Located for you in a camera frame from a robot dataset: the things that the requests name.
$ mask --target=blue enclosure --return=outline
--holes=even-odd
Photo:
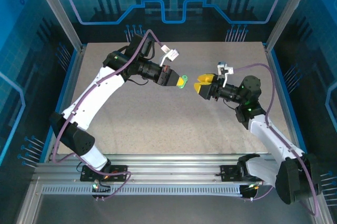
[[[163,42],[263,42],[294,138],[333,178],[337,0],[300,0],[289,9],[295,1],[0,0],[0,223],[16,221],[34,167],[48,160],[48,118],[61,107],[83,45],[129,42],[147,29]],[[337,187],[329,189],[336,220]]]

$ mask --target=speckled table surface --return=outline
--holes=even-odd
[[[78,76],[73,101],[97,75],[106,56],[126,43],[89,43]],[[103,105],[88,132],[106,154],[251,153],[267,152],[264,145],[243,125],[223,102],[202,99],[193,83],[201,74],[216,73],[217,63],[234,68],[266,63],[261,42],[178,42],[167,43],[180,56],[168,63],[180,75],[187,75],[185,88],[163,87],[153,82],[138,86],[127,82]],[[158,62],[162,51],[156,46]],[[261,79],[260,103],[267,108],[272,93],[269,72],[256,67],[230,75],[228,83],[239,85],[246,75]],[[140,76],[131,79],[143,82]],[[270,118],[286,137],[288,128],[276,97]],[[60,145],[58,153],[70,153]]]

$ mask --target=aluminum frame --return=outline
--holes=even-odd
[[[62,29],[64,30],[65,34],[69,38],[71,44],[74,46],[76,51],[81,51],[82,49],[82,42],[80,38],[77,36],[77,33],[70,22],[66,12],[64,11],[60,0],[46,0],[52,9],[53,13],[55,14],[58,22],[60,23]]]
[[[299,143],[298,136],[296,134],[294,122],[293,122],[293,119],[291,117],[290,110],[289,110],[289,107],[287,105],[285,95],[284,95],[284,92],[283,92],[282,87],[281,87],[280,78],[283,77],[283,76],[278,74],[278,72],[276,70],[276,65],[275,65],[275,62],[274,62],[274,59],[272,57],[271,52],[266,49],[265,53],[266,53],[266,57],[267,57],[269,67],[275,75],[275,81],[276,81],[275,88],[276,88],[277,94],[279,95],[280,104],[281,104],[281,107],[282,107],[282,110],[283,110],[284,118],[285,118],[285,121],[286,121],[286,124],[287,124],[287,127],[288,127],[288,131],[289,131],[289,134],[290,134],[291,141],[296,146],[299,146],[300,143]]]
[[[68,85],[65,89],[64,92],[64,96],[60,105],[60,111],[63,111],[65,108],[67,108],[69,106],[69,104],[71,104],[72,98],[73,98],[73,94],[75,91],[75,86],[76,86],[76,82],[77,82],[77,78],[78,75],[80,73],[80,69],[81,69],[81,65],[82,65],[82,61],[83,61],[83,56],[85,54],[85,50],[86,50],[86,45],[83,46],[83,48],[81,49],[81,51],[77,51],[76,53],[76,58],[74,61],[74,64],[72,66],[72,68],[70,69],[70,76],[69,76],[69,81],[68,81]],[[45,155],[45,157],[42,159],[43,162],[47,162],[49,156],[52,153],[52,149],[54,146],[54,143],[56,141],[56,137],[54,135],[54,133],[51,136],[51,140],[48,146],[45,146],[47,149],[47,153]]]
[[[64,9],[59,0],[47,0],[54,14],[59,20],[62,28],[66,32],[76,50],[82,49],[82,44],[73,29]],[[275,28],[273,29],[267,41],[267,58],[272,67],[275,67],[270,57],[270,52],[276,41],[280,37],[284,27],[289,21],[300,0],[289,0],[284,11],[281,14]],[[285,102],[284,94],[280,90],[280,83],[276,84],[280,100]],[[283,108],[289,120],[290,114],[285,103]],[[290,126],[292,139],[298,145],[294,134],[294,128]],[[130,183],[133,184],[228,184],[222,183],[220,177],[215,176],[219,170],[219,165],[236,164],[237,159],[242,154],[229,155],[108,155],[115,164],[129,165],[129,170],[134,173]],[[269,154],[262,155],[268,161],[273,162]],[[78,181],[79,173],[75,170],[78,160],[71,158],[62,164],[55,165],[51,163],[41,163],[35,170],[33,180],[28,189],[23,206],[21,208],[17,223],[33,223],[34,216],[37,213],[38,205],[43,193],[43,186],[51,184],[83,184]],[[320,216],[314,218],[315,223],[331,223],[331,216],[322,195],[319,196]]]
[[[112,163],[128,165],[128,170],[133,173],[129,186],[147,185],[150,188],[162,186],[180,186],[206,188],[205,193],[199,195],[215,195],[214,188],[228,188],[241,184],[258,184],[261,182],[221,182],[220,165],[236,164],[239,157],[245,154],[195,154],[195,155],[134,155],[119,154],[107,155]],[[270,154],[262,154],[268,162],[275,162]],[[48,193],[50,188],[60,186],[92,186],[92,182],[80,182],[80,173],[76,171],[79,160],[69,158],[62,164],[39,163],[34,171],[31,185],[28,189],[23,206],[19,213],[17,224],[34,223],[41,195]],[[106,183],[120,186],[121,182]]]
[[[298,7],[301,0],[288,0],[284,10],[281,13],[280,18],[277,20],[277,23],[274,26],[268,40],[267,40],[267,52],[271,52],[274,48],[276,42],[281,36],[285,26],[293,15],[294,11]]]

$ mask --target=metal post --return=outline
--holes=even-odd
[[[62,4],[60,3],[60,0],[47,0],[47,2],[50,8],[52,9],[53,13],[55,14],[61,27],[63,28],[65,34],[69,38],[70,42],[73,44],[74,48],[77,51],[81,51],[82,42],[80,41],[80,38],[77,36],[72,23],[70,22],[66,12],[62,7]]]
[[[295,9],[297,8],[300,0],[288,0],[283,12],[281,13],[281,16],[279,20],[277,21],[273,31],[271,32],[268,40],[267,40],[267,47],[266,50],[270,52],[277,40],[279,39],[281,33],[283,32],[285,26],[287,25],[288,21],[290,20],[290,17],[294,13]]]

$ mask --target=black joint housing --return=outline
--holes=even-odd
[[[259,102],[253,102],[247,105],[241,104],[235,108],[235,115],[237,120],[248,129],[249,121],[258,115],[265,115],[265,111],[260,106]]]
[[[313,154],[304,154],[301,159],[311,176],[316,195],[319,195],[322,192],[322,186],[318,160]],[[275,187],[286,204],[312,197],[308,179],[298,159],[286,159],[281,163]]]
[[[57,137],[65,119],[57,112],[53,112],[49,118],[54,134]],[[74,151],[77,155],[82,156],[87,154],[95,144],[95,138],[87,132],[78,128],[75,123],[69,123],[62,134],[60,141],[68,148]]]
[[[250,175],[247,170],[246,162],[249,159],[252,159],[255,157],[260,157],[260,155],[259,154],[246,154],[239,158],[236,165],[237,165],[237,169],[240,171],[240,176],[241,176],[242,181],[249,181],[249,182],[261,181],[260,178]]]
[[[162,86],[176,86],[179,80],[179,75],[171,70],[170,66],[164,65],[160,72],[157,84]]]
[[[139,46],[140,42],[142,41],[144,35],[143,34],[137,34],[135,33],[134,36],[132,37],[132,40],[130,42],[130,44],[128,45],[128,47],[126,48],[125,50],[125,55],[128,56],[128,57],[131,57],[137,47]],[[151,50],[151,47],[154,43],[154,40],[152,38],[150,38],[150,36],[148,35],[146,37],[146,40],[144,42],[144,44],[142,45],[137,57],[147,57],[150,50]]]
[[[261,93],[260,79],[256,76],[248,75],[242,80],[237,94],[241,97],[241,103],[247,104],[258,101]]]

